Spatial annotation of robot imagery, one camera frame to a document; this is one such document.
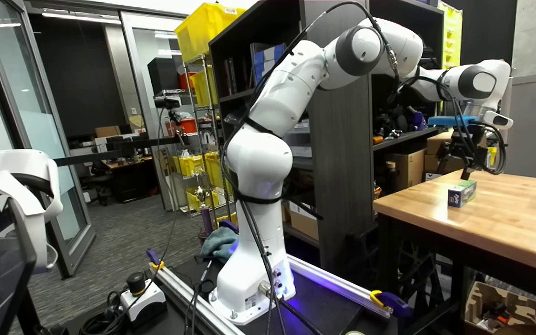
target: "glass door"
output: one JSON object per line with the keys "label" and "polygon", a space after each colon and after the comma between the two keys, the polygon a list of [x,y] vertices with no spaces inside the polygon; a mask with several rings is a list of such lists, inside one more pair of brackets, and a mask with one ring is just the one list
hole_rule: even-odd
{"label": "glass door", "polygon": [[[21,0],[0,0],[0,78],[23,147],[43,151],[52,159],[68,156],[57,108]],[[47,234],[58,249],[58,268],[66,277],[76,271],[95,233],[80,188],[76,187],[80,184],[74,168],[59,167],[59,179],[64,208],[47,224]]]}
{"label": "glass door", "polygon": [[[136,86],[142,115],[146,123],[146,130],[149,138],[156,139],[159,134],[162,137],[168,134],[164,126],[164,119],[167,117],[167,112],[162,114],[161,108],[156,108],[154,104],[154,96],[161,93],[162,89],[173,89],[176,78],[171,78],[172,83],[163,82],[159,84],[158,69],[162,68],[163,75],[177,76],[183,73],[183,61],[181,61],[181,52],[177,44],[177,36],[173,30],[181,24],[182,19],[170,19],[168,17],[159,17],[155,15],[144,15],[140,13],[121,12],[121,22],[123,23],[123,33],[127,42],[127,50],[129,51],[132,70],[136,78]],[[178,98],[179,94],[175,93],[176,98],[185,102],[189,94],[186,91],[181,92],[183,99]],[[191,106],[183,107],[183,110],[191,112]],[[154,165],[157,171],[158,185],[160,185],[162,203],[165,210],[177,209],[177,204],[180,200],[173,201],[170,188],[174,187],[173,180],[170,176],[162,171],[161,166],[164,165],[162,155],[159,154],[159,148],[153,147]]]}

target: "cloth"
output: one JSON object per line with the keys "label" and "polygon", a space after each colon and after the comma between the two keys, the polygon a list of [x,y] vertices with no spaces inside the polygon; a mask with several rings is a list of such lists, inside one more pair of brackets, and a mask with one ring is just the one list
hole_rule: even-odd
{"label": "cloth", "polygon": [[213,231],[202,244],[202,257],[214,256],[226,263],[239,244],[239,236],[227,227]]}

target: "door frame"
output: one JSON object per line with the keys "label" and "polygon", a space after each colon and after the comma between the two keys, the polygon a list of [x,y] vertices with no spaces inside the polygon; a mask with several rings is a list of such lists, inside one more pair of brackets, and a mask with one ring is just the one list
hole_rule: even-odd
{"label": "door frame", "polygon": [[[47,80],[47,74],[45,73],[45,68],[43,66],[42,60],[40,59],[40,53],[38,50],[38,46],[36,45],[36,40],[34,38],[34,31],[32,30],[32,25],[30,24],[30,19],[28,18],[26,7],[24,6],[24,3],[22,0],[0,0],[0,1],[6,4],[9,4],[20,14],[21,23],[22,25],[24,25],[23,36],[24,36],[26,44],[28,45],[28,52],[29,52],[28,61],[31,63],[32,68],[34,68],[37,72],[34,75],[36,75],[36,78],[35,78],[36,85],[40,91],[40,95],[44,99],[43,104],[45,105],[43,106],[43,108],[47,112],[50,112],[51,115],[53,115],[55,127],[57,128],[57,132],[60,137],[61,146],[63,148],[64,154],[66,155],[66,157],[68,157],[70,155],[69,146],[65,138],[65,133],[62,127],[60,127],[61,121],[60,121],[59,114],[57,111],[57,106],[53,99],[53,93],[51,92],[49,81]],[[0,95],[1,95],[1,98],[6,100],[6,102],[2,102],[3,104],[6,105],[5,106],[6,108],[2,108],[1,112],[4,114],[4,120],[7,123],[7,128],[11,130],[10,133],[15,134],[14,136],[15,141],[13,144],[16,147],[20,147],[20,148],[25,148],[25,149],[32,148],[32,146],[30,145],[30,140],[28,139],[28,135],[26,133],[26,128],[24,127],[24,123],[21,119],[19,108],[15,102],[13,93],[11,92],[11,87],[9,85],[9,81],[8,81],[1,59],[0,59]],[[75,273],[81,260],[85,256],[88,248],[92,245],[92,242],[94,241],[94,238],[96,237],[95,231],[90,221],[90,217],[86,210],[87,208],[86,203],[84,202],[83,197],[79,193],[79,188],[81,184],[77,178],[76,170],[74,169],[73,166],[69,166],[69,169],[70,169],[70,175],[72,176],[72,181],[74,182],[74,188],[77,193],[77,198],[79,199],[78,204],[80,206],[80,215],[82,216],[83,221],[86,223],[86,226],[80,230],[80,232],[72,240],[70,245],[66,245],[66,242],[62,236],[61,228],[57,219],[52,219],[51,222],[46,223],[47,233],[48,233],[47,237],[49,238],[49,242],[57,249],[57,252],[60,253],[57,262],[58,262],[58,269],[60,270],[60,274],[62,278],[66,278]],[[50,203],[49,198],[44,194],[40,194],[39,199],[42,201],[42,203],[45,206],[48,206]]]}
{"label": "door frame", "polygon": [[[136,23],[135,17],[149,17],[150,21],[143,21],[141,23]],[[158,25],[159,21],[154,19],[164,19],[164,20],[175,20],[183,21],[182,15],[158,15],[155,13],[136,13],[132,11],[119,11],[119,19],[121,20],[121,28],[123,29],[123,36],[125,38],[125,43],[127,46],[127,55],[129,58],[129,63],[132,66],[132,74],[134,75],[134,80],[136,82],[136,92],[138,93],[138,100],[140,100],[140,108],[142,110],[142,117],[144,118],[144,123],[146,125],[146,132],[148,137],[151,140],[156,140],[158,138],[158,126],[159,119],[155,110],[152,110],[147,103],[147,92],[146,85],[144,83],[144,76],[140,68],[140,55],[138,55],[138,48],[136,46],[136,38],[134,36],[134,29],[147,29],[147,30],[170,30],[173,31],[174,28],[168,26],[163,27]],[[161,136],[164,136],[165,130],[161,129]],[[168,210],[179,210],[179,206],[173,206],[171,196],[171,191],[167,186],[167,181],[162,173],[162,168],[160,165],[160,157],[158,157],[158,152],[160,147],[153,146],[153,159],[154,159],[154,169],[157,173],[158,179],[158,188],[161,191],[162,206],[165,211]]]}

